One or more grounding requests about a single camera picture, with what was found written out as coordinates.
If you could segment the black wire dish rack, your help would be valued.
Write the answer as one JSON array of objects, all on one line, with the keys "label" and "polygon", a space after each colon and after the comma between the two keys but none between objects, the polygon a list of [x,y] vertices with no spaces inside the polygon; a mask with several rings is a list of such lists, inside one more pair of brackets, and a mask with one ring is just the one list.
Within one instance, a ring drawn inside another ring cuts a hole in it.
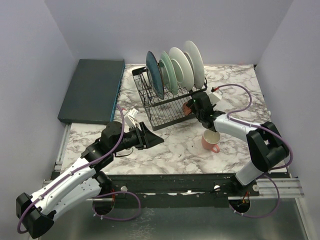
[{"label": "black wire dish rack", "polygon": [[194,93],[206,91],[208,88],[208,82],[205,81],[201,89],[191,91],[179,86],[177,95],[165,89],[164,99],[160,99],[152,87],[145,66],[136,68],[131,73],[153,131],[195,118],[193,113],[184,114],[183,104],[191,100]]}]

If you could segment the teal patterned bottom plate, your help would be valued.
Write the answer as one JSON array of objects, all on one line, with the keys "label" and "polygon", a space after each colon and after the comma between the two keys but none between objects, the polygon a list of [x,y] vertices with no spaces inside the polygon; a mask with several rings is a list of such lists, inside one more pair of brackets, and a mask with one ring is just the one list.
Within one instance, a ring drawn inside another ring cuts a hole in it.
[{"label": "teal patterned bottom plate", "polygon": [[173,65],[178,85],[187,91],[191,91],[194,86],[194,74],[187,57],[177,47],[172,47],[168,55]]}]

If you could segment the plain pink mug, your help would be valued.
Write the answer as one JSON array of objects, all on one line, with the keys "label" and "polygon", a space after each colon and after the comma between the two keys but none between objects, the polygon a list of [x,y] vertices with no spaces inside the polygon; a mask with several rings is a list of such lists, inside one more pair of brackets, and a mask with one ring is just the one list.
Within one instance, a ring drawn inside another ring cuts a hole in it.
[{"label": "plain pink mug", "polygon": [[202,134],[201,144],[205,150],[210,150],[214,153],[219,153],[220,148],[218,143],[220,142],[221,135],[219,132],[214,132],[209,129],[205,130]]}]

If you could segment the orange plate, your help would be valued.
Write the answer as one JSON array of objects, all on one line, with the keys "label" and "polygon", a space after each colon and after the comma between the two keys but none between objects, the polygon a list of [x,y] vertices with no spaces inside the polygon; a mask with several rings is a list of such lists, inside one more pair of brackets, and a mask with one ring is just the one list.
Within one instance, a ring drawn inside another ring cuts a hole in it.
[{"label": "orange plate", "polygon": [[166,51],[161,52],[158,62],[165,88],[174,96],[178,94],[178,82],[172,61]]}]

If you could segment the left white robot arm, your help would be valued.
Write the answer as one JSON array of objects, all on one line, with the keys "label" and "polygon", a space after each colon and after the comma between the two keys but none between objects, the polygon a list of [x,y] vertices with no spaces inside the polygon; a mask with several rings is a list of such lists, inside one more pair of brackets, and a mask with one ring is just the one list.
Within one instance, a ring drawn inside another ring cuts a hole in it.
[{"label": "left white robot arm", "polygon": [[112,196],[112,181],[102,169],[114,160],[114,154],[130,148],[149,149],[163,142],[143,122],[128,132],[122,123],[108,122],[101,136],[65,172],[40,190],[32,194],[24,192],[16,198],[17,231],[37,239],[79,203]]}]

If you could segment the printed salmon coffee mug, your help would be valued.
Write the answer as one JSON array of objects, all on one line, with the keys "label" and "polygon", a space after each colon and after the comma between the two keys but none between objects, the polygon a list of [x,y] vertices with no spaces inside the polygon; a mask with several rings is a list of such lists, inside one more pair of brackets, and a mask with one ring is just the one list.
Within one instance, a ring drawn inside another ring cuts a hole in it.
[{"label": "printed salmon coffee mug", "polygon": [[193,107],[193,103],[192,102],[185,102],[183,105],[182,105],[182,111],[184,113],[185,116],[189,116],[191,113],[192,113],[192,107]]}]

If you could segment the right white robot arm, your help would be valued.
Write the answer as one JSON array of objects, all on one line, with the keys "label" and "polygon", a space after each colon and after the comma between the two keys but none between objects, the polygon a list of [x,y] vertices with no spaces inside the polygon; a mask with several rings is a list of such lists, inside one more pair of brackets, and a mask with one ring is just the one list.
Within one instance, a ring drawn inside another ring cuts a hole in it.
[{"label": "right white robot arm", "polygon": [[248,184],[291,155],[290,148],[272,122],[258,124],[231,118],[227,113],[215,110],[205,92],[194,93],[182,109],[186,115],[194,114],[204,128],[247,143],[250,161],[230,183],[230,191],[236,196],[243,195],[248,190]]}]

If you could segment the red plate teal flower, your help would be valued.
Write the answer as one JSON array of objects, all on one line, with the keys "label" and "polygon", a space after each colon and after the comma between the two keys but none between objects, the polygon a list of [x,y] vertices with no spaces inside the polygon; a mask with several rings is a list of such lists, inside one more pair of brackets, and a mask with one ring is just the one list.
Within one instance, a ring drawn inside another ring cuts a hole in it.
[{"label": "red plate teal flower", "polygon": [[187,40],[184,43],[183,51],[188,56],[192,65],[194,85],[197,89],[201,89],[205,83],[205,69],[201,53],[196,44],[191,40]]}]

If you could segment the blue glazed floral plate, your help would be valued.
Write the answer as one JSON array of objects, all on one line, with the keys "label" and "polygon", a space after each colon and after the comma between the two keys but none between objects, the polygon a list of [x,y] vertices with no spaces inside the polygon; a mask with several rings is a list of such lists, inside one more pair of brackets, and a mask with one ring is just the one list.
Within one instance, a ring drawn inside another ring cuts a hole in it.
[{"label": "blue glazed floral plate", "polygon": [[148,51],[145,60],[148,74],[151,77],[153,89],[158,98],[163,100],[165,96],[163,79],[157,59],[151,51]]}]

